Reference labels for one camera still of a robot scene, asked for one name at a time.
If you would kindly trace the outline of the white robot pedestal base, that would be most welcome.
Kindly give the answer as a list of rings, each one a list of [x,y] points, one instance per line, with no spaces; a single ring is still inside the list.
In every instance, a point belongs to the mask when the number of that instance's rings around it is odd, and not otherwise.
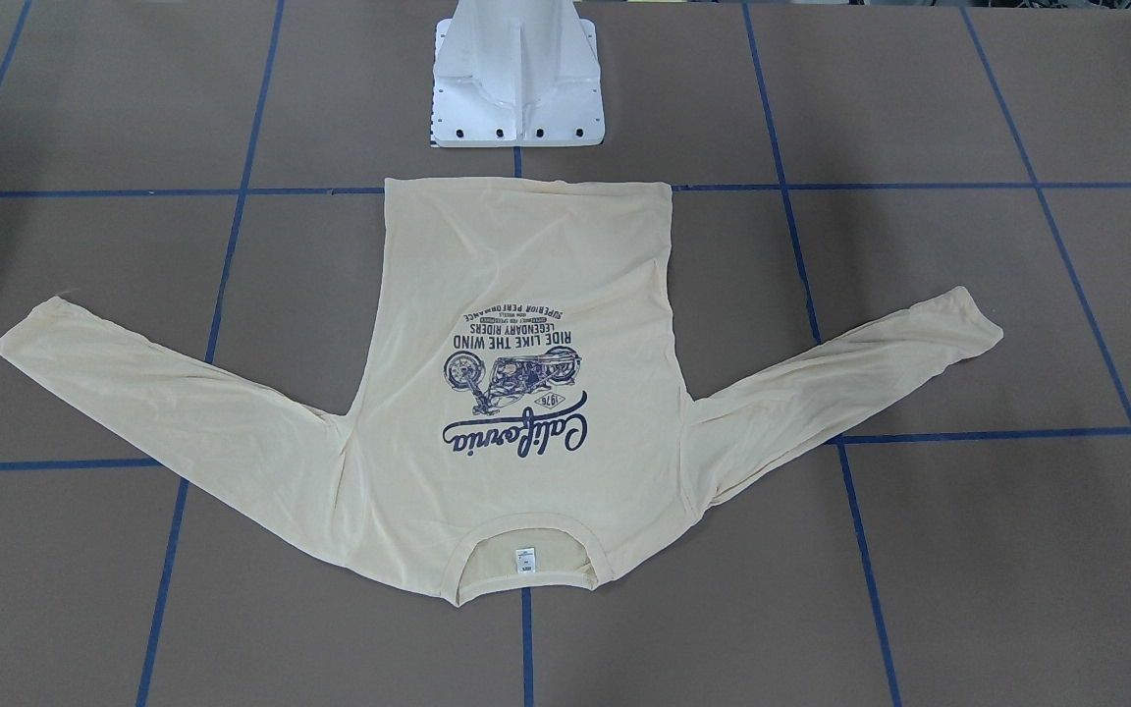
[[[605,137],[597,31],[573,1],[459,1],[435,23],[432,146],[584,147]]]

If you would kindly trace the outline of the yellow long sleeve shirt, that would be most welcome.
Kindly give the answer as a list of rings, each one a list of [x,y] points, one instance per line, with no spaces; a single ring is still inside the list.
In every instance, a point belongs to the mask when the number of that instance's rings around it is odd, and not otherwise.
[[[0,356],[323,563],[461,607],[597,589],[1002,339],[964,287],[687,391],[672,188],[387,180],[380,299],[329,413],[60,298]]]

